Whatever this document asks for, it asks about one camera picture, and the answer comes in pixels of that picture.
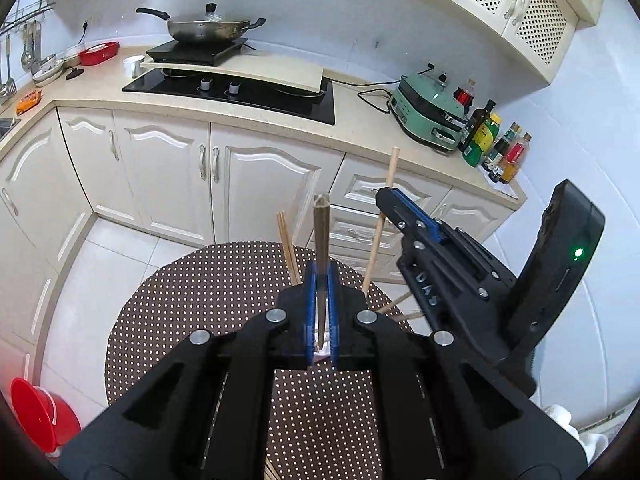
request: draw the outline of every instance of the pink object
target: pink object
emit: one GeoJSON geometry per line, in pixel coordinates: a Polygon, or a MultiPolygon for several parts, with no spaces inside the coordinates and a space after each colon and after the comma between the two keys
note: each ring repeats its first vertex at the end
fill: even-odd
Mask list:
{"type": "Polygon", "coordinates": [[[80,63],[82,63],[83,66],[100,64],[115,56],[119,48],[120,43],[117,41],[107,41],[92,46],[78,54],[78,56],[80,56],[80,63]]]}
{"type": "Polygon", "coordinates": [[[23,430],[45,453],[53,453],[80,432],[78,418],[62,397],[16,377],[11,402],[23,430]]]}

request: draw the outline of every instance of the brown dotted tablecloth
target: brown dotted tablecloth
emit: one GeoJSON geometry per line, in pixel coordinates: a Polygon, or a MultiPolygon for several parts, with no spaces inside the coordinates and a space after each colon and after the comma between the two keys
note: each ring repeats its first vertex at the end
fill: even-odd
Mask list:
{"type": "MultiPolygon", "coordinates": [[[[314,252],[296,248],[296,258],[303,274],[314,252]]],[[[362,275],[338,266],[343,284],[362,286],[362,275]]],[[[287,286],[282,245],[270,242],[208,246],[159,269],[111,330],[104,369],[109,403],[193,330],[238,330],[273,308],[287,286]]],[[[370,307],[388,302],[372,284],[370,307]]],[[[305,372],[277,370],[272,396],[267,456],[282,480],[382,478],[368,372],[337,372],[327,360],[305,372]]]]}

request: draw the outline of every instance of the green electric cooker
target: green electric cooker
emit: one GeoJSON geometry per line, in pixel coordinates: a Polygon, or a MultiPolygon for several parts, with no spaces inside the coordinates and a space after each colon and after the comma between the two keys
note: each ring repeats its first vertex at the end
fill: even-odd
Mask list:
{"type": "Polygon", "coordinates": [[[466,123],[464,107],[430,77],[403,75],[389,104],[413,140],[441,150],[453,150],[460,142],[466,123]]]}

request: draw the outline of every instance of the pan handle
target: pan handle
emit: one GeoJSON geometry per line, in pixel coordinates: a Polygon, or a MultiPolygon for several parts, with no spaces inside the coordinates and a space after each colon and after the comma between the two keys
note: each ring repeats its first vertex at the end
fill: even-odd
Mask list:
{"type": "Polygon", "coordinates": [[[152,16],[157,16],[161,20],[165,21],[171,17],[166,12],[162,12],[162,10],[147,9],[146,7],[139,7],[136,9],[136,12],[139,12],[140,14],[151,14],[152,16]]]}
{"type": "Polygon", "coordinates": [[[252,23],[251,25],[247,25],[245,30],[249,30],[250,28],[258,28],[263,26],[265,23],[267,22],[267,20],[265,20],[264,18],[258,18],[257,20],[255,20],[255,23],[252,23]]]}

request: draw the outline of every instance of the stove knob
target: stove knob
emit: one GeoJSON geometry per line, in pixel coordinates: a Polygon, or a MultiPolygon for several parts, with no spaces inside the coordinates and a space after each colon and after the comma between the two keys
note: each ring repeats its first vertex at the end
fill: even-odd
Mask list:
{"type": "Polygon", "coordinates": [[[229,85],[229,93],[231,95],[238,95],[239,91],[240,91],[240,83],[237,83],[236,81],[232,81],[231,84],[229,85]]]}

